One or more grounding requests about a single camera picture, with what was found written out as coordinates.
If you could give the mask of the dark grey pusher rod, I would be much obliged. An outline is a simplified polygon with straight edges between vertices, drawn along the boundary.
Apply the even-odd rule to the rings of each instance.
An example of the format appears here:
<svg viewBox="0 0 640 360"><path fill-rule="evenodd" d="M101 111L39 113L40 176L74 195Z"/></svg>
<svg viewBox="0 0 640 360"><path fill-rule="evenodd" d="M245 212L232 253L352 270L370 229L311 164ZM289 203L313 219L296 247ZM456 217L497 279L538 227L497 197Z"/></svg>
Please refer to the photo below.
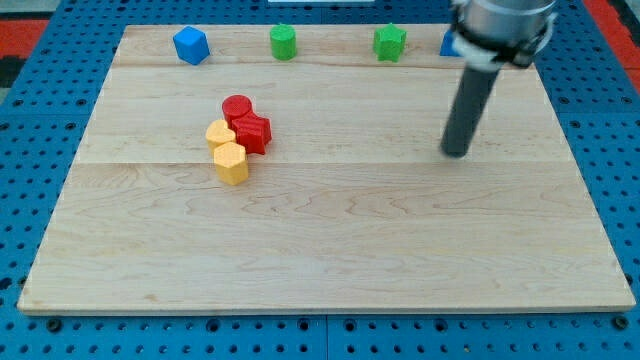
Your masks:
<svg viewBox="0 0 640 360"><path fill-rule="evenodd" d="M464 68L440 143L444 155L462 158L468 153L498 74Z"/></svg>

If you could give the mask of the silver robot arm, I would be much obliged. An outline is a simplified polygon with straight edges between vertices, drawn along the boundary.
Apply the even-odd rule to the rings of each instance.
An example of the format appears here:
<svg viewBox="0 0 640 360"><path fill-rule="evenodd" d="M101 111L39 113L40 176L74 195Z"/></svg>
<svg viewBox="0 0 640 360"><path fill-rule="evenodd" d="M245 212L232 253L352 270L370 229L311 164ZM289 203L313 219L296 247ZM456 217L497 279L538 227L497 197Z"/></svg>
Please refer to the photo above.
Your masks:
<svg viewBox="0 0 640 360"><path fill-rule="evenodd" d="M440 149L464 157L501 68L526 69L553 33L554 0L456 0L452 48L465 67L444 127Z"/></svg>

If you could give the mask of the blue block behind arm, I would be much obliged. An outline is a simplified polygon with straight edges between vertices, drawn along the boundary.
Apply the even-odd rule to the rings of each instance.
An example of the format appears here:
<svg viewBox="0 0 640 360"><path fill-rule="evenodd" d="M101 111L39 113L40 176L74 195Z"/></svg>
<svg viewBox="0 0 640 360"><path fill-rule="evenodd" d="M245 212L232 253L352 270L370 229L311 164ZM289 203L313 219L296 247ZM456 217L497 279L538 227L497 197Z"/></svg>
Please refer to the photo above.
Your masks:
<svg viewBox="0 0 640 360"><path fill-rule="evenodd" d="M442 39L439 55L443 57L460 57L460 54L453 47L454 34L451 29L447 30Z"/></svg>

